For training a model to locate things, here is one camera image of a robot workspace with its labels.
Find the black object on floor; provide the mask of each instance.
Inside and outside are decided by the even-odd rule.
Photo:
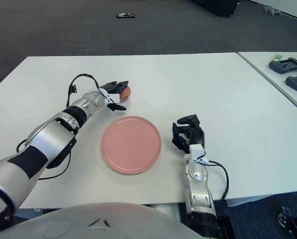
[[[117,18],[134,18],[135,15],[133,13],[117,13]]]
[[[238,4],[238,0],[193,0],[193,1],[218,16],[232,15]]]

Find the dark floor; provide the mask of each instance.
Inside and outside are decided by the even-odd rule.
[[[27,56],[297,51],[297,20],[261,9],[244,0],[218,17],[190,0],[0,0],[0,82]],[[297,193],[217,212],[238,239],[294,238],[277,222],[281,206],[297,216]]]

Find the round plate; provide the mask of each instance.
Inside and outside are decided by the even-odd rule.
[[[137,117],[123,117],[104,132],[101,151],[105,162],[121,173],[140,173],[158,159],[162,141],[150,121]]]

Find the orange object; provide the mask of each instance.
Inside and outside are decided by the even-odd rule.
[[[119,94],[119,100],[121,102],[124,102],[127,100],[127,98],[130,96],[130,87],[126,86],[126,88]]]

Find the robotic arm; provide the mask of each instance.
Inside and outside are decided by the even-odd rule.
[[[205,157],[204,132],[199,126],[200,122],[196,115],[191,115],[177,120],[177,124],[187,124],[177,126],[173,123],[172,142],[186,153],[184,181],[188,227],[207,238],[232,239],[234,234],[230,220],[228,217],[217,217],[211,191],[208,189],[208,172],[205,165],[208,165],[209,161]],[[226,176],[227,188],[220,202],[224,200],[229,187],[227,173]]]
[[[68,156],[77,142],[75,135],[97,110],[107,105],[111,110],[126,110],[116,103],[130,94],[127,84],[111,82],[84,94],[34,129],[21,152],[0,160],[0,230],[9,226],[10,217],[29,195],[43,170],[59,166]],[[74,92],[72,89],[76,92],[75,86],[70,85],[69,94]]]

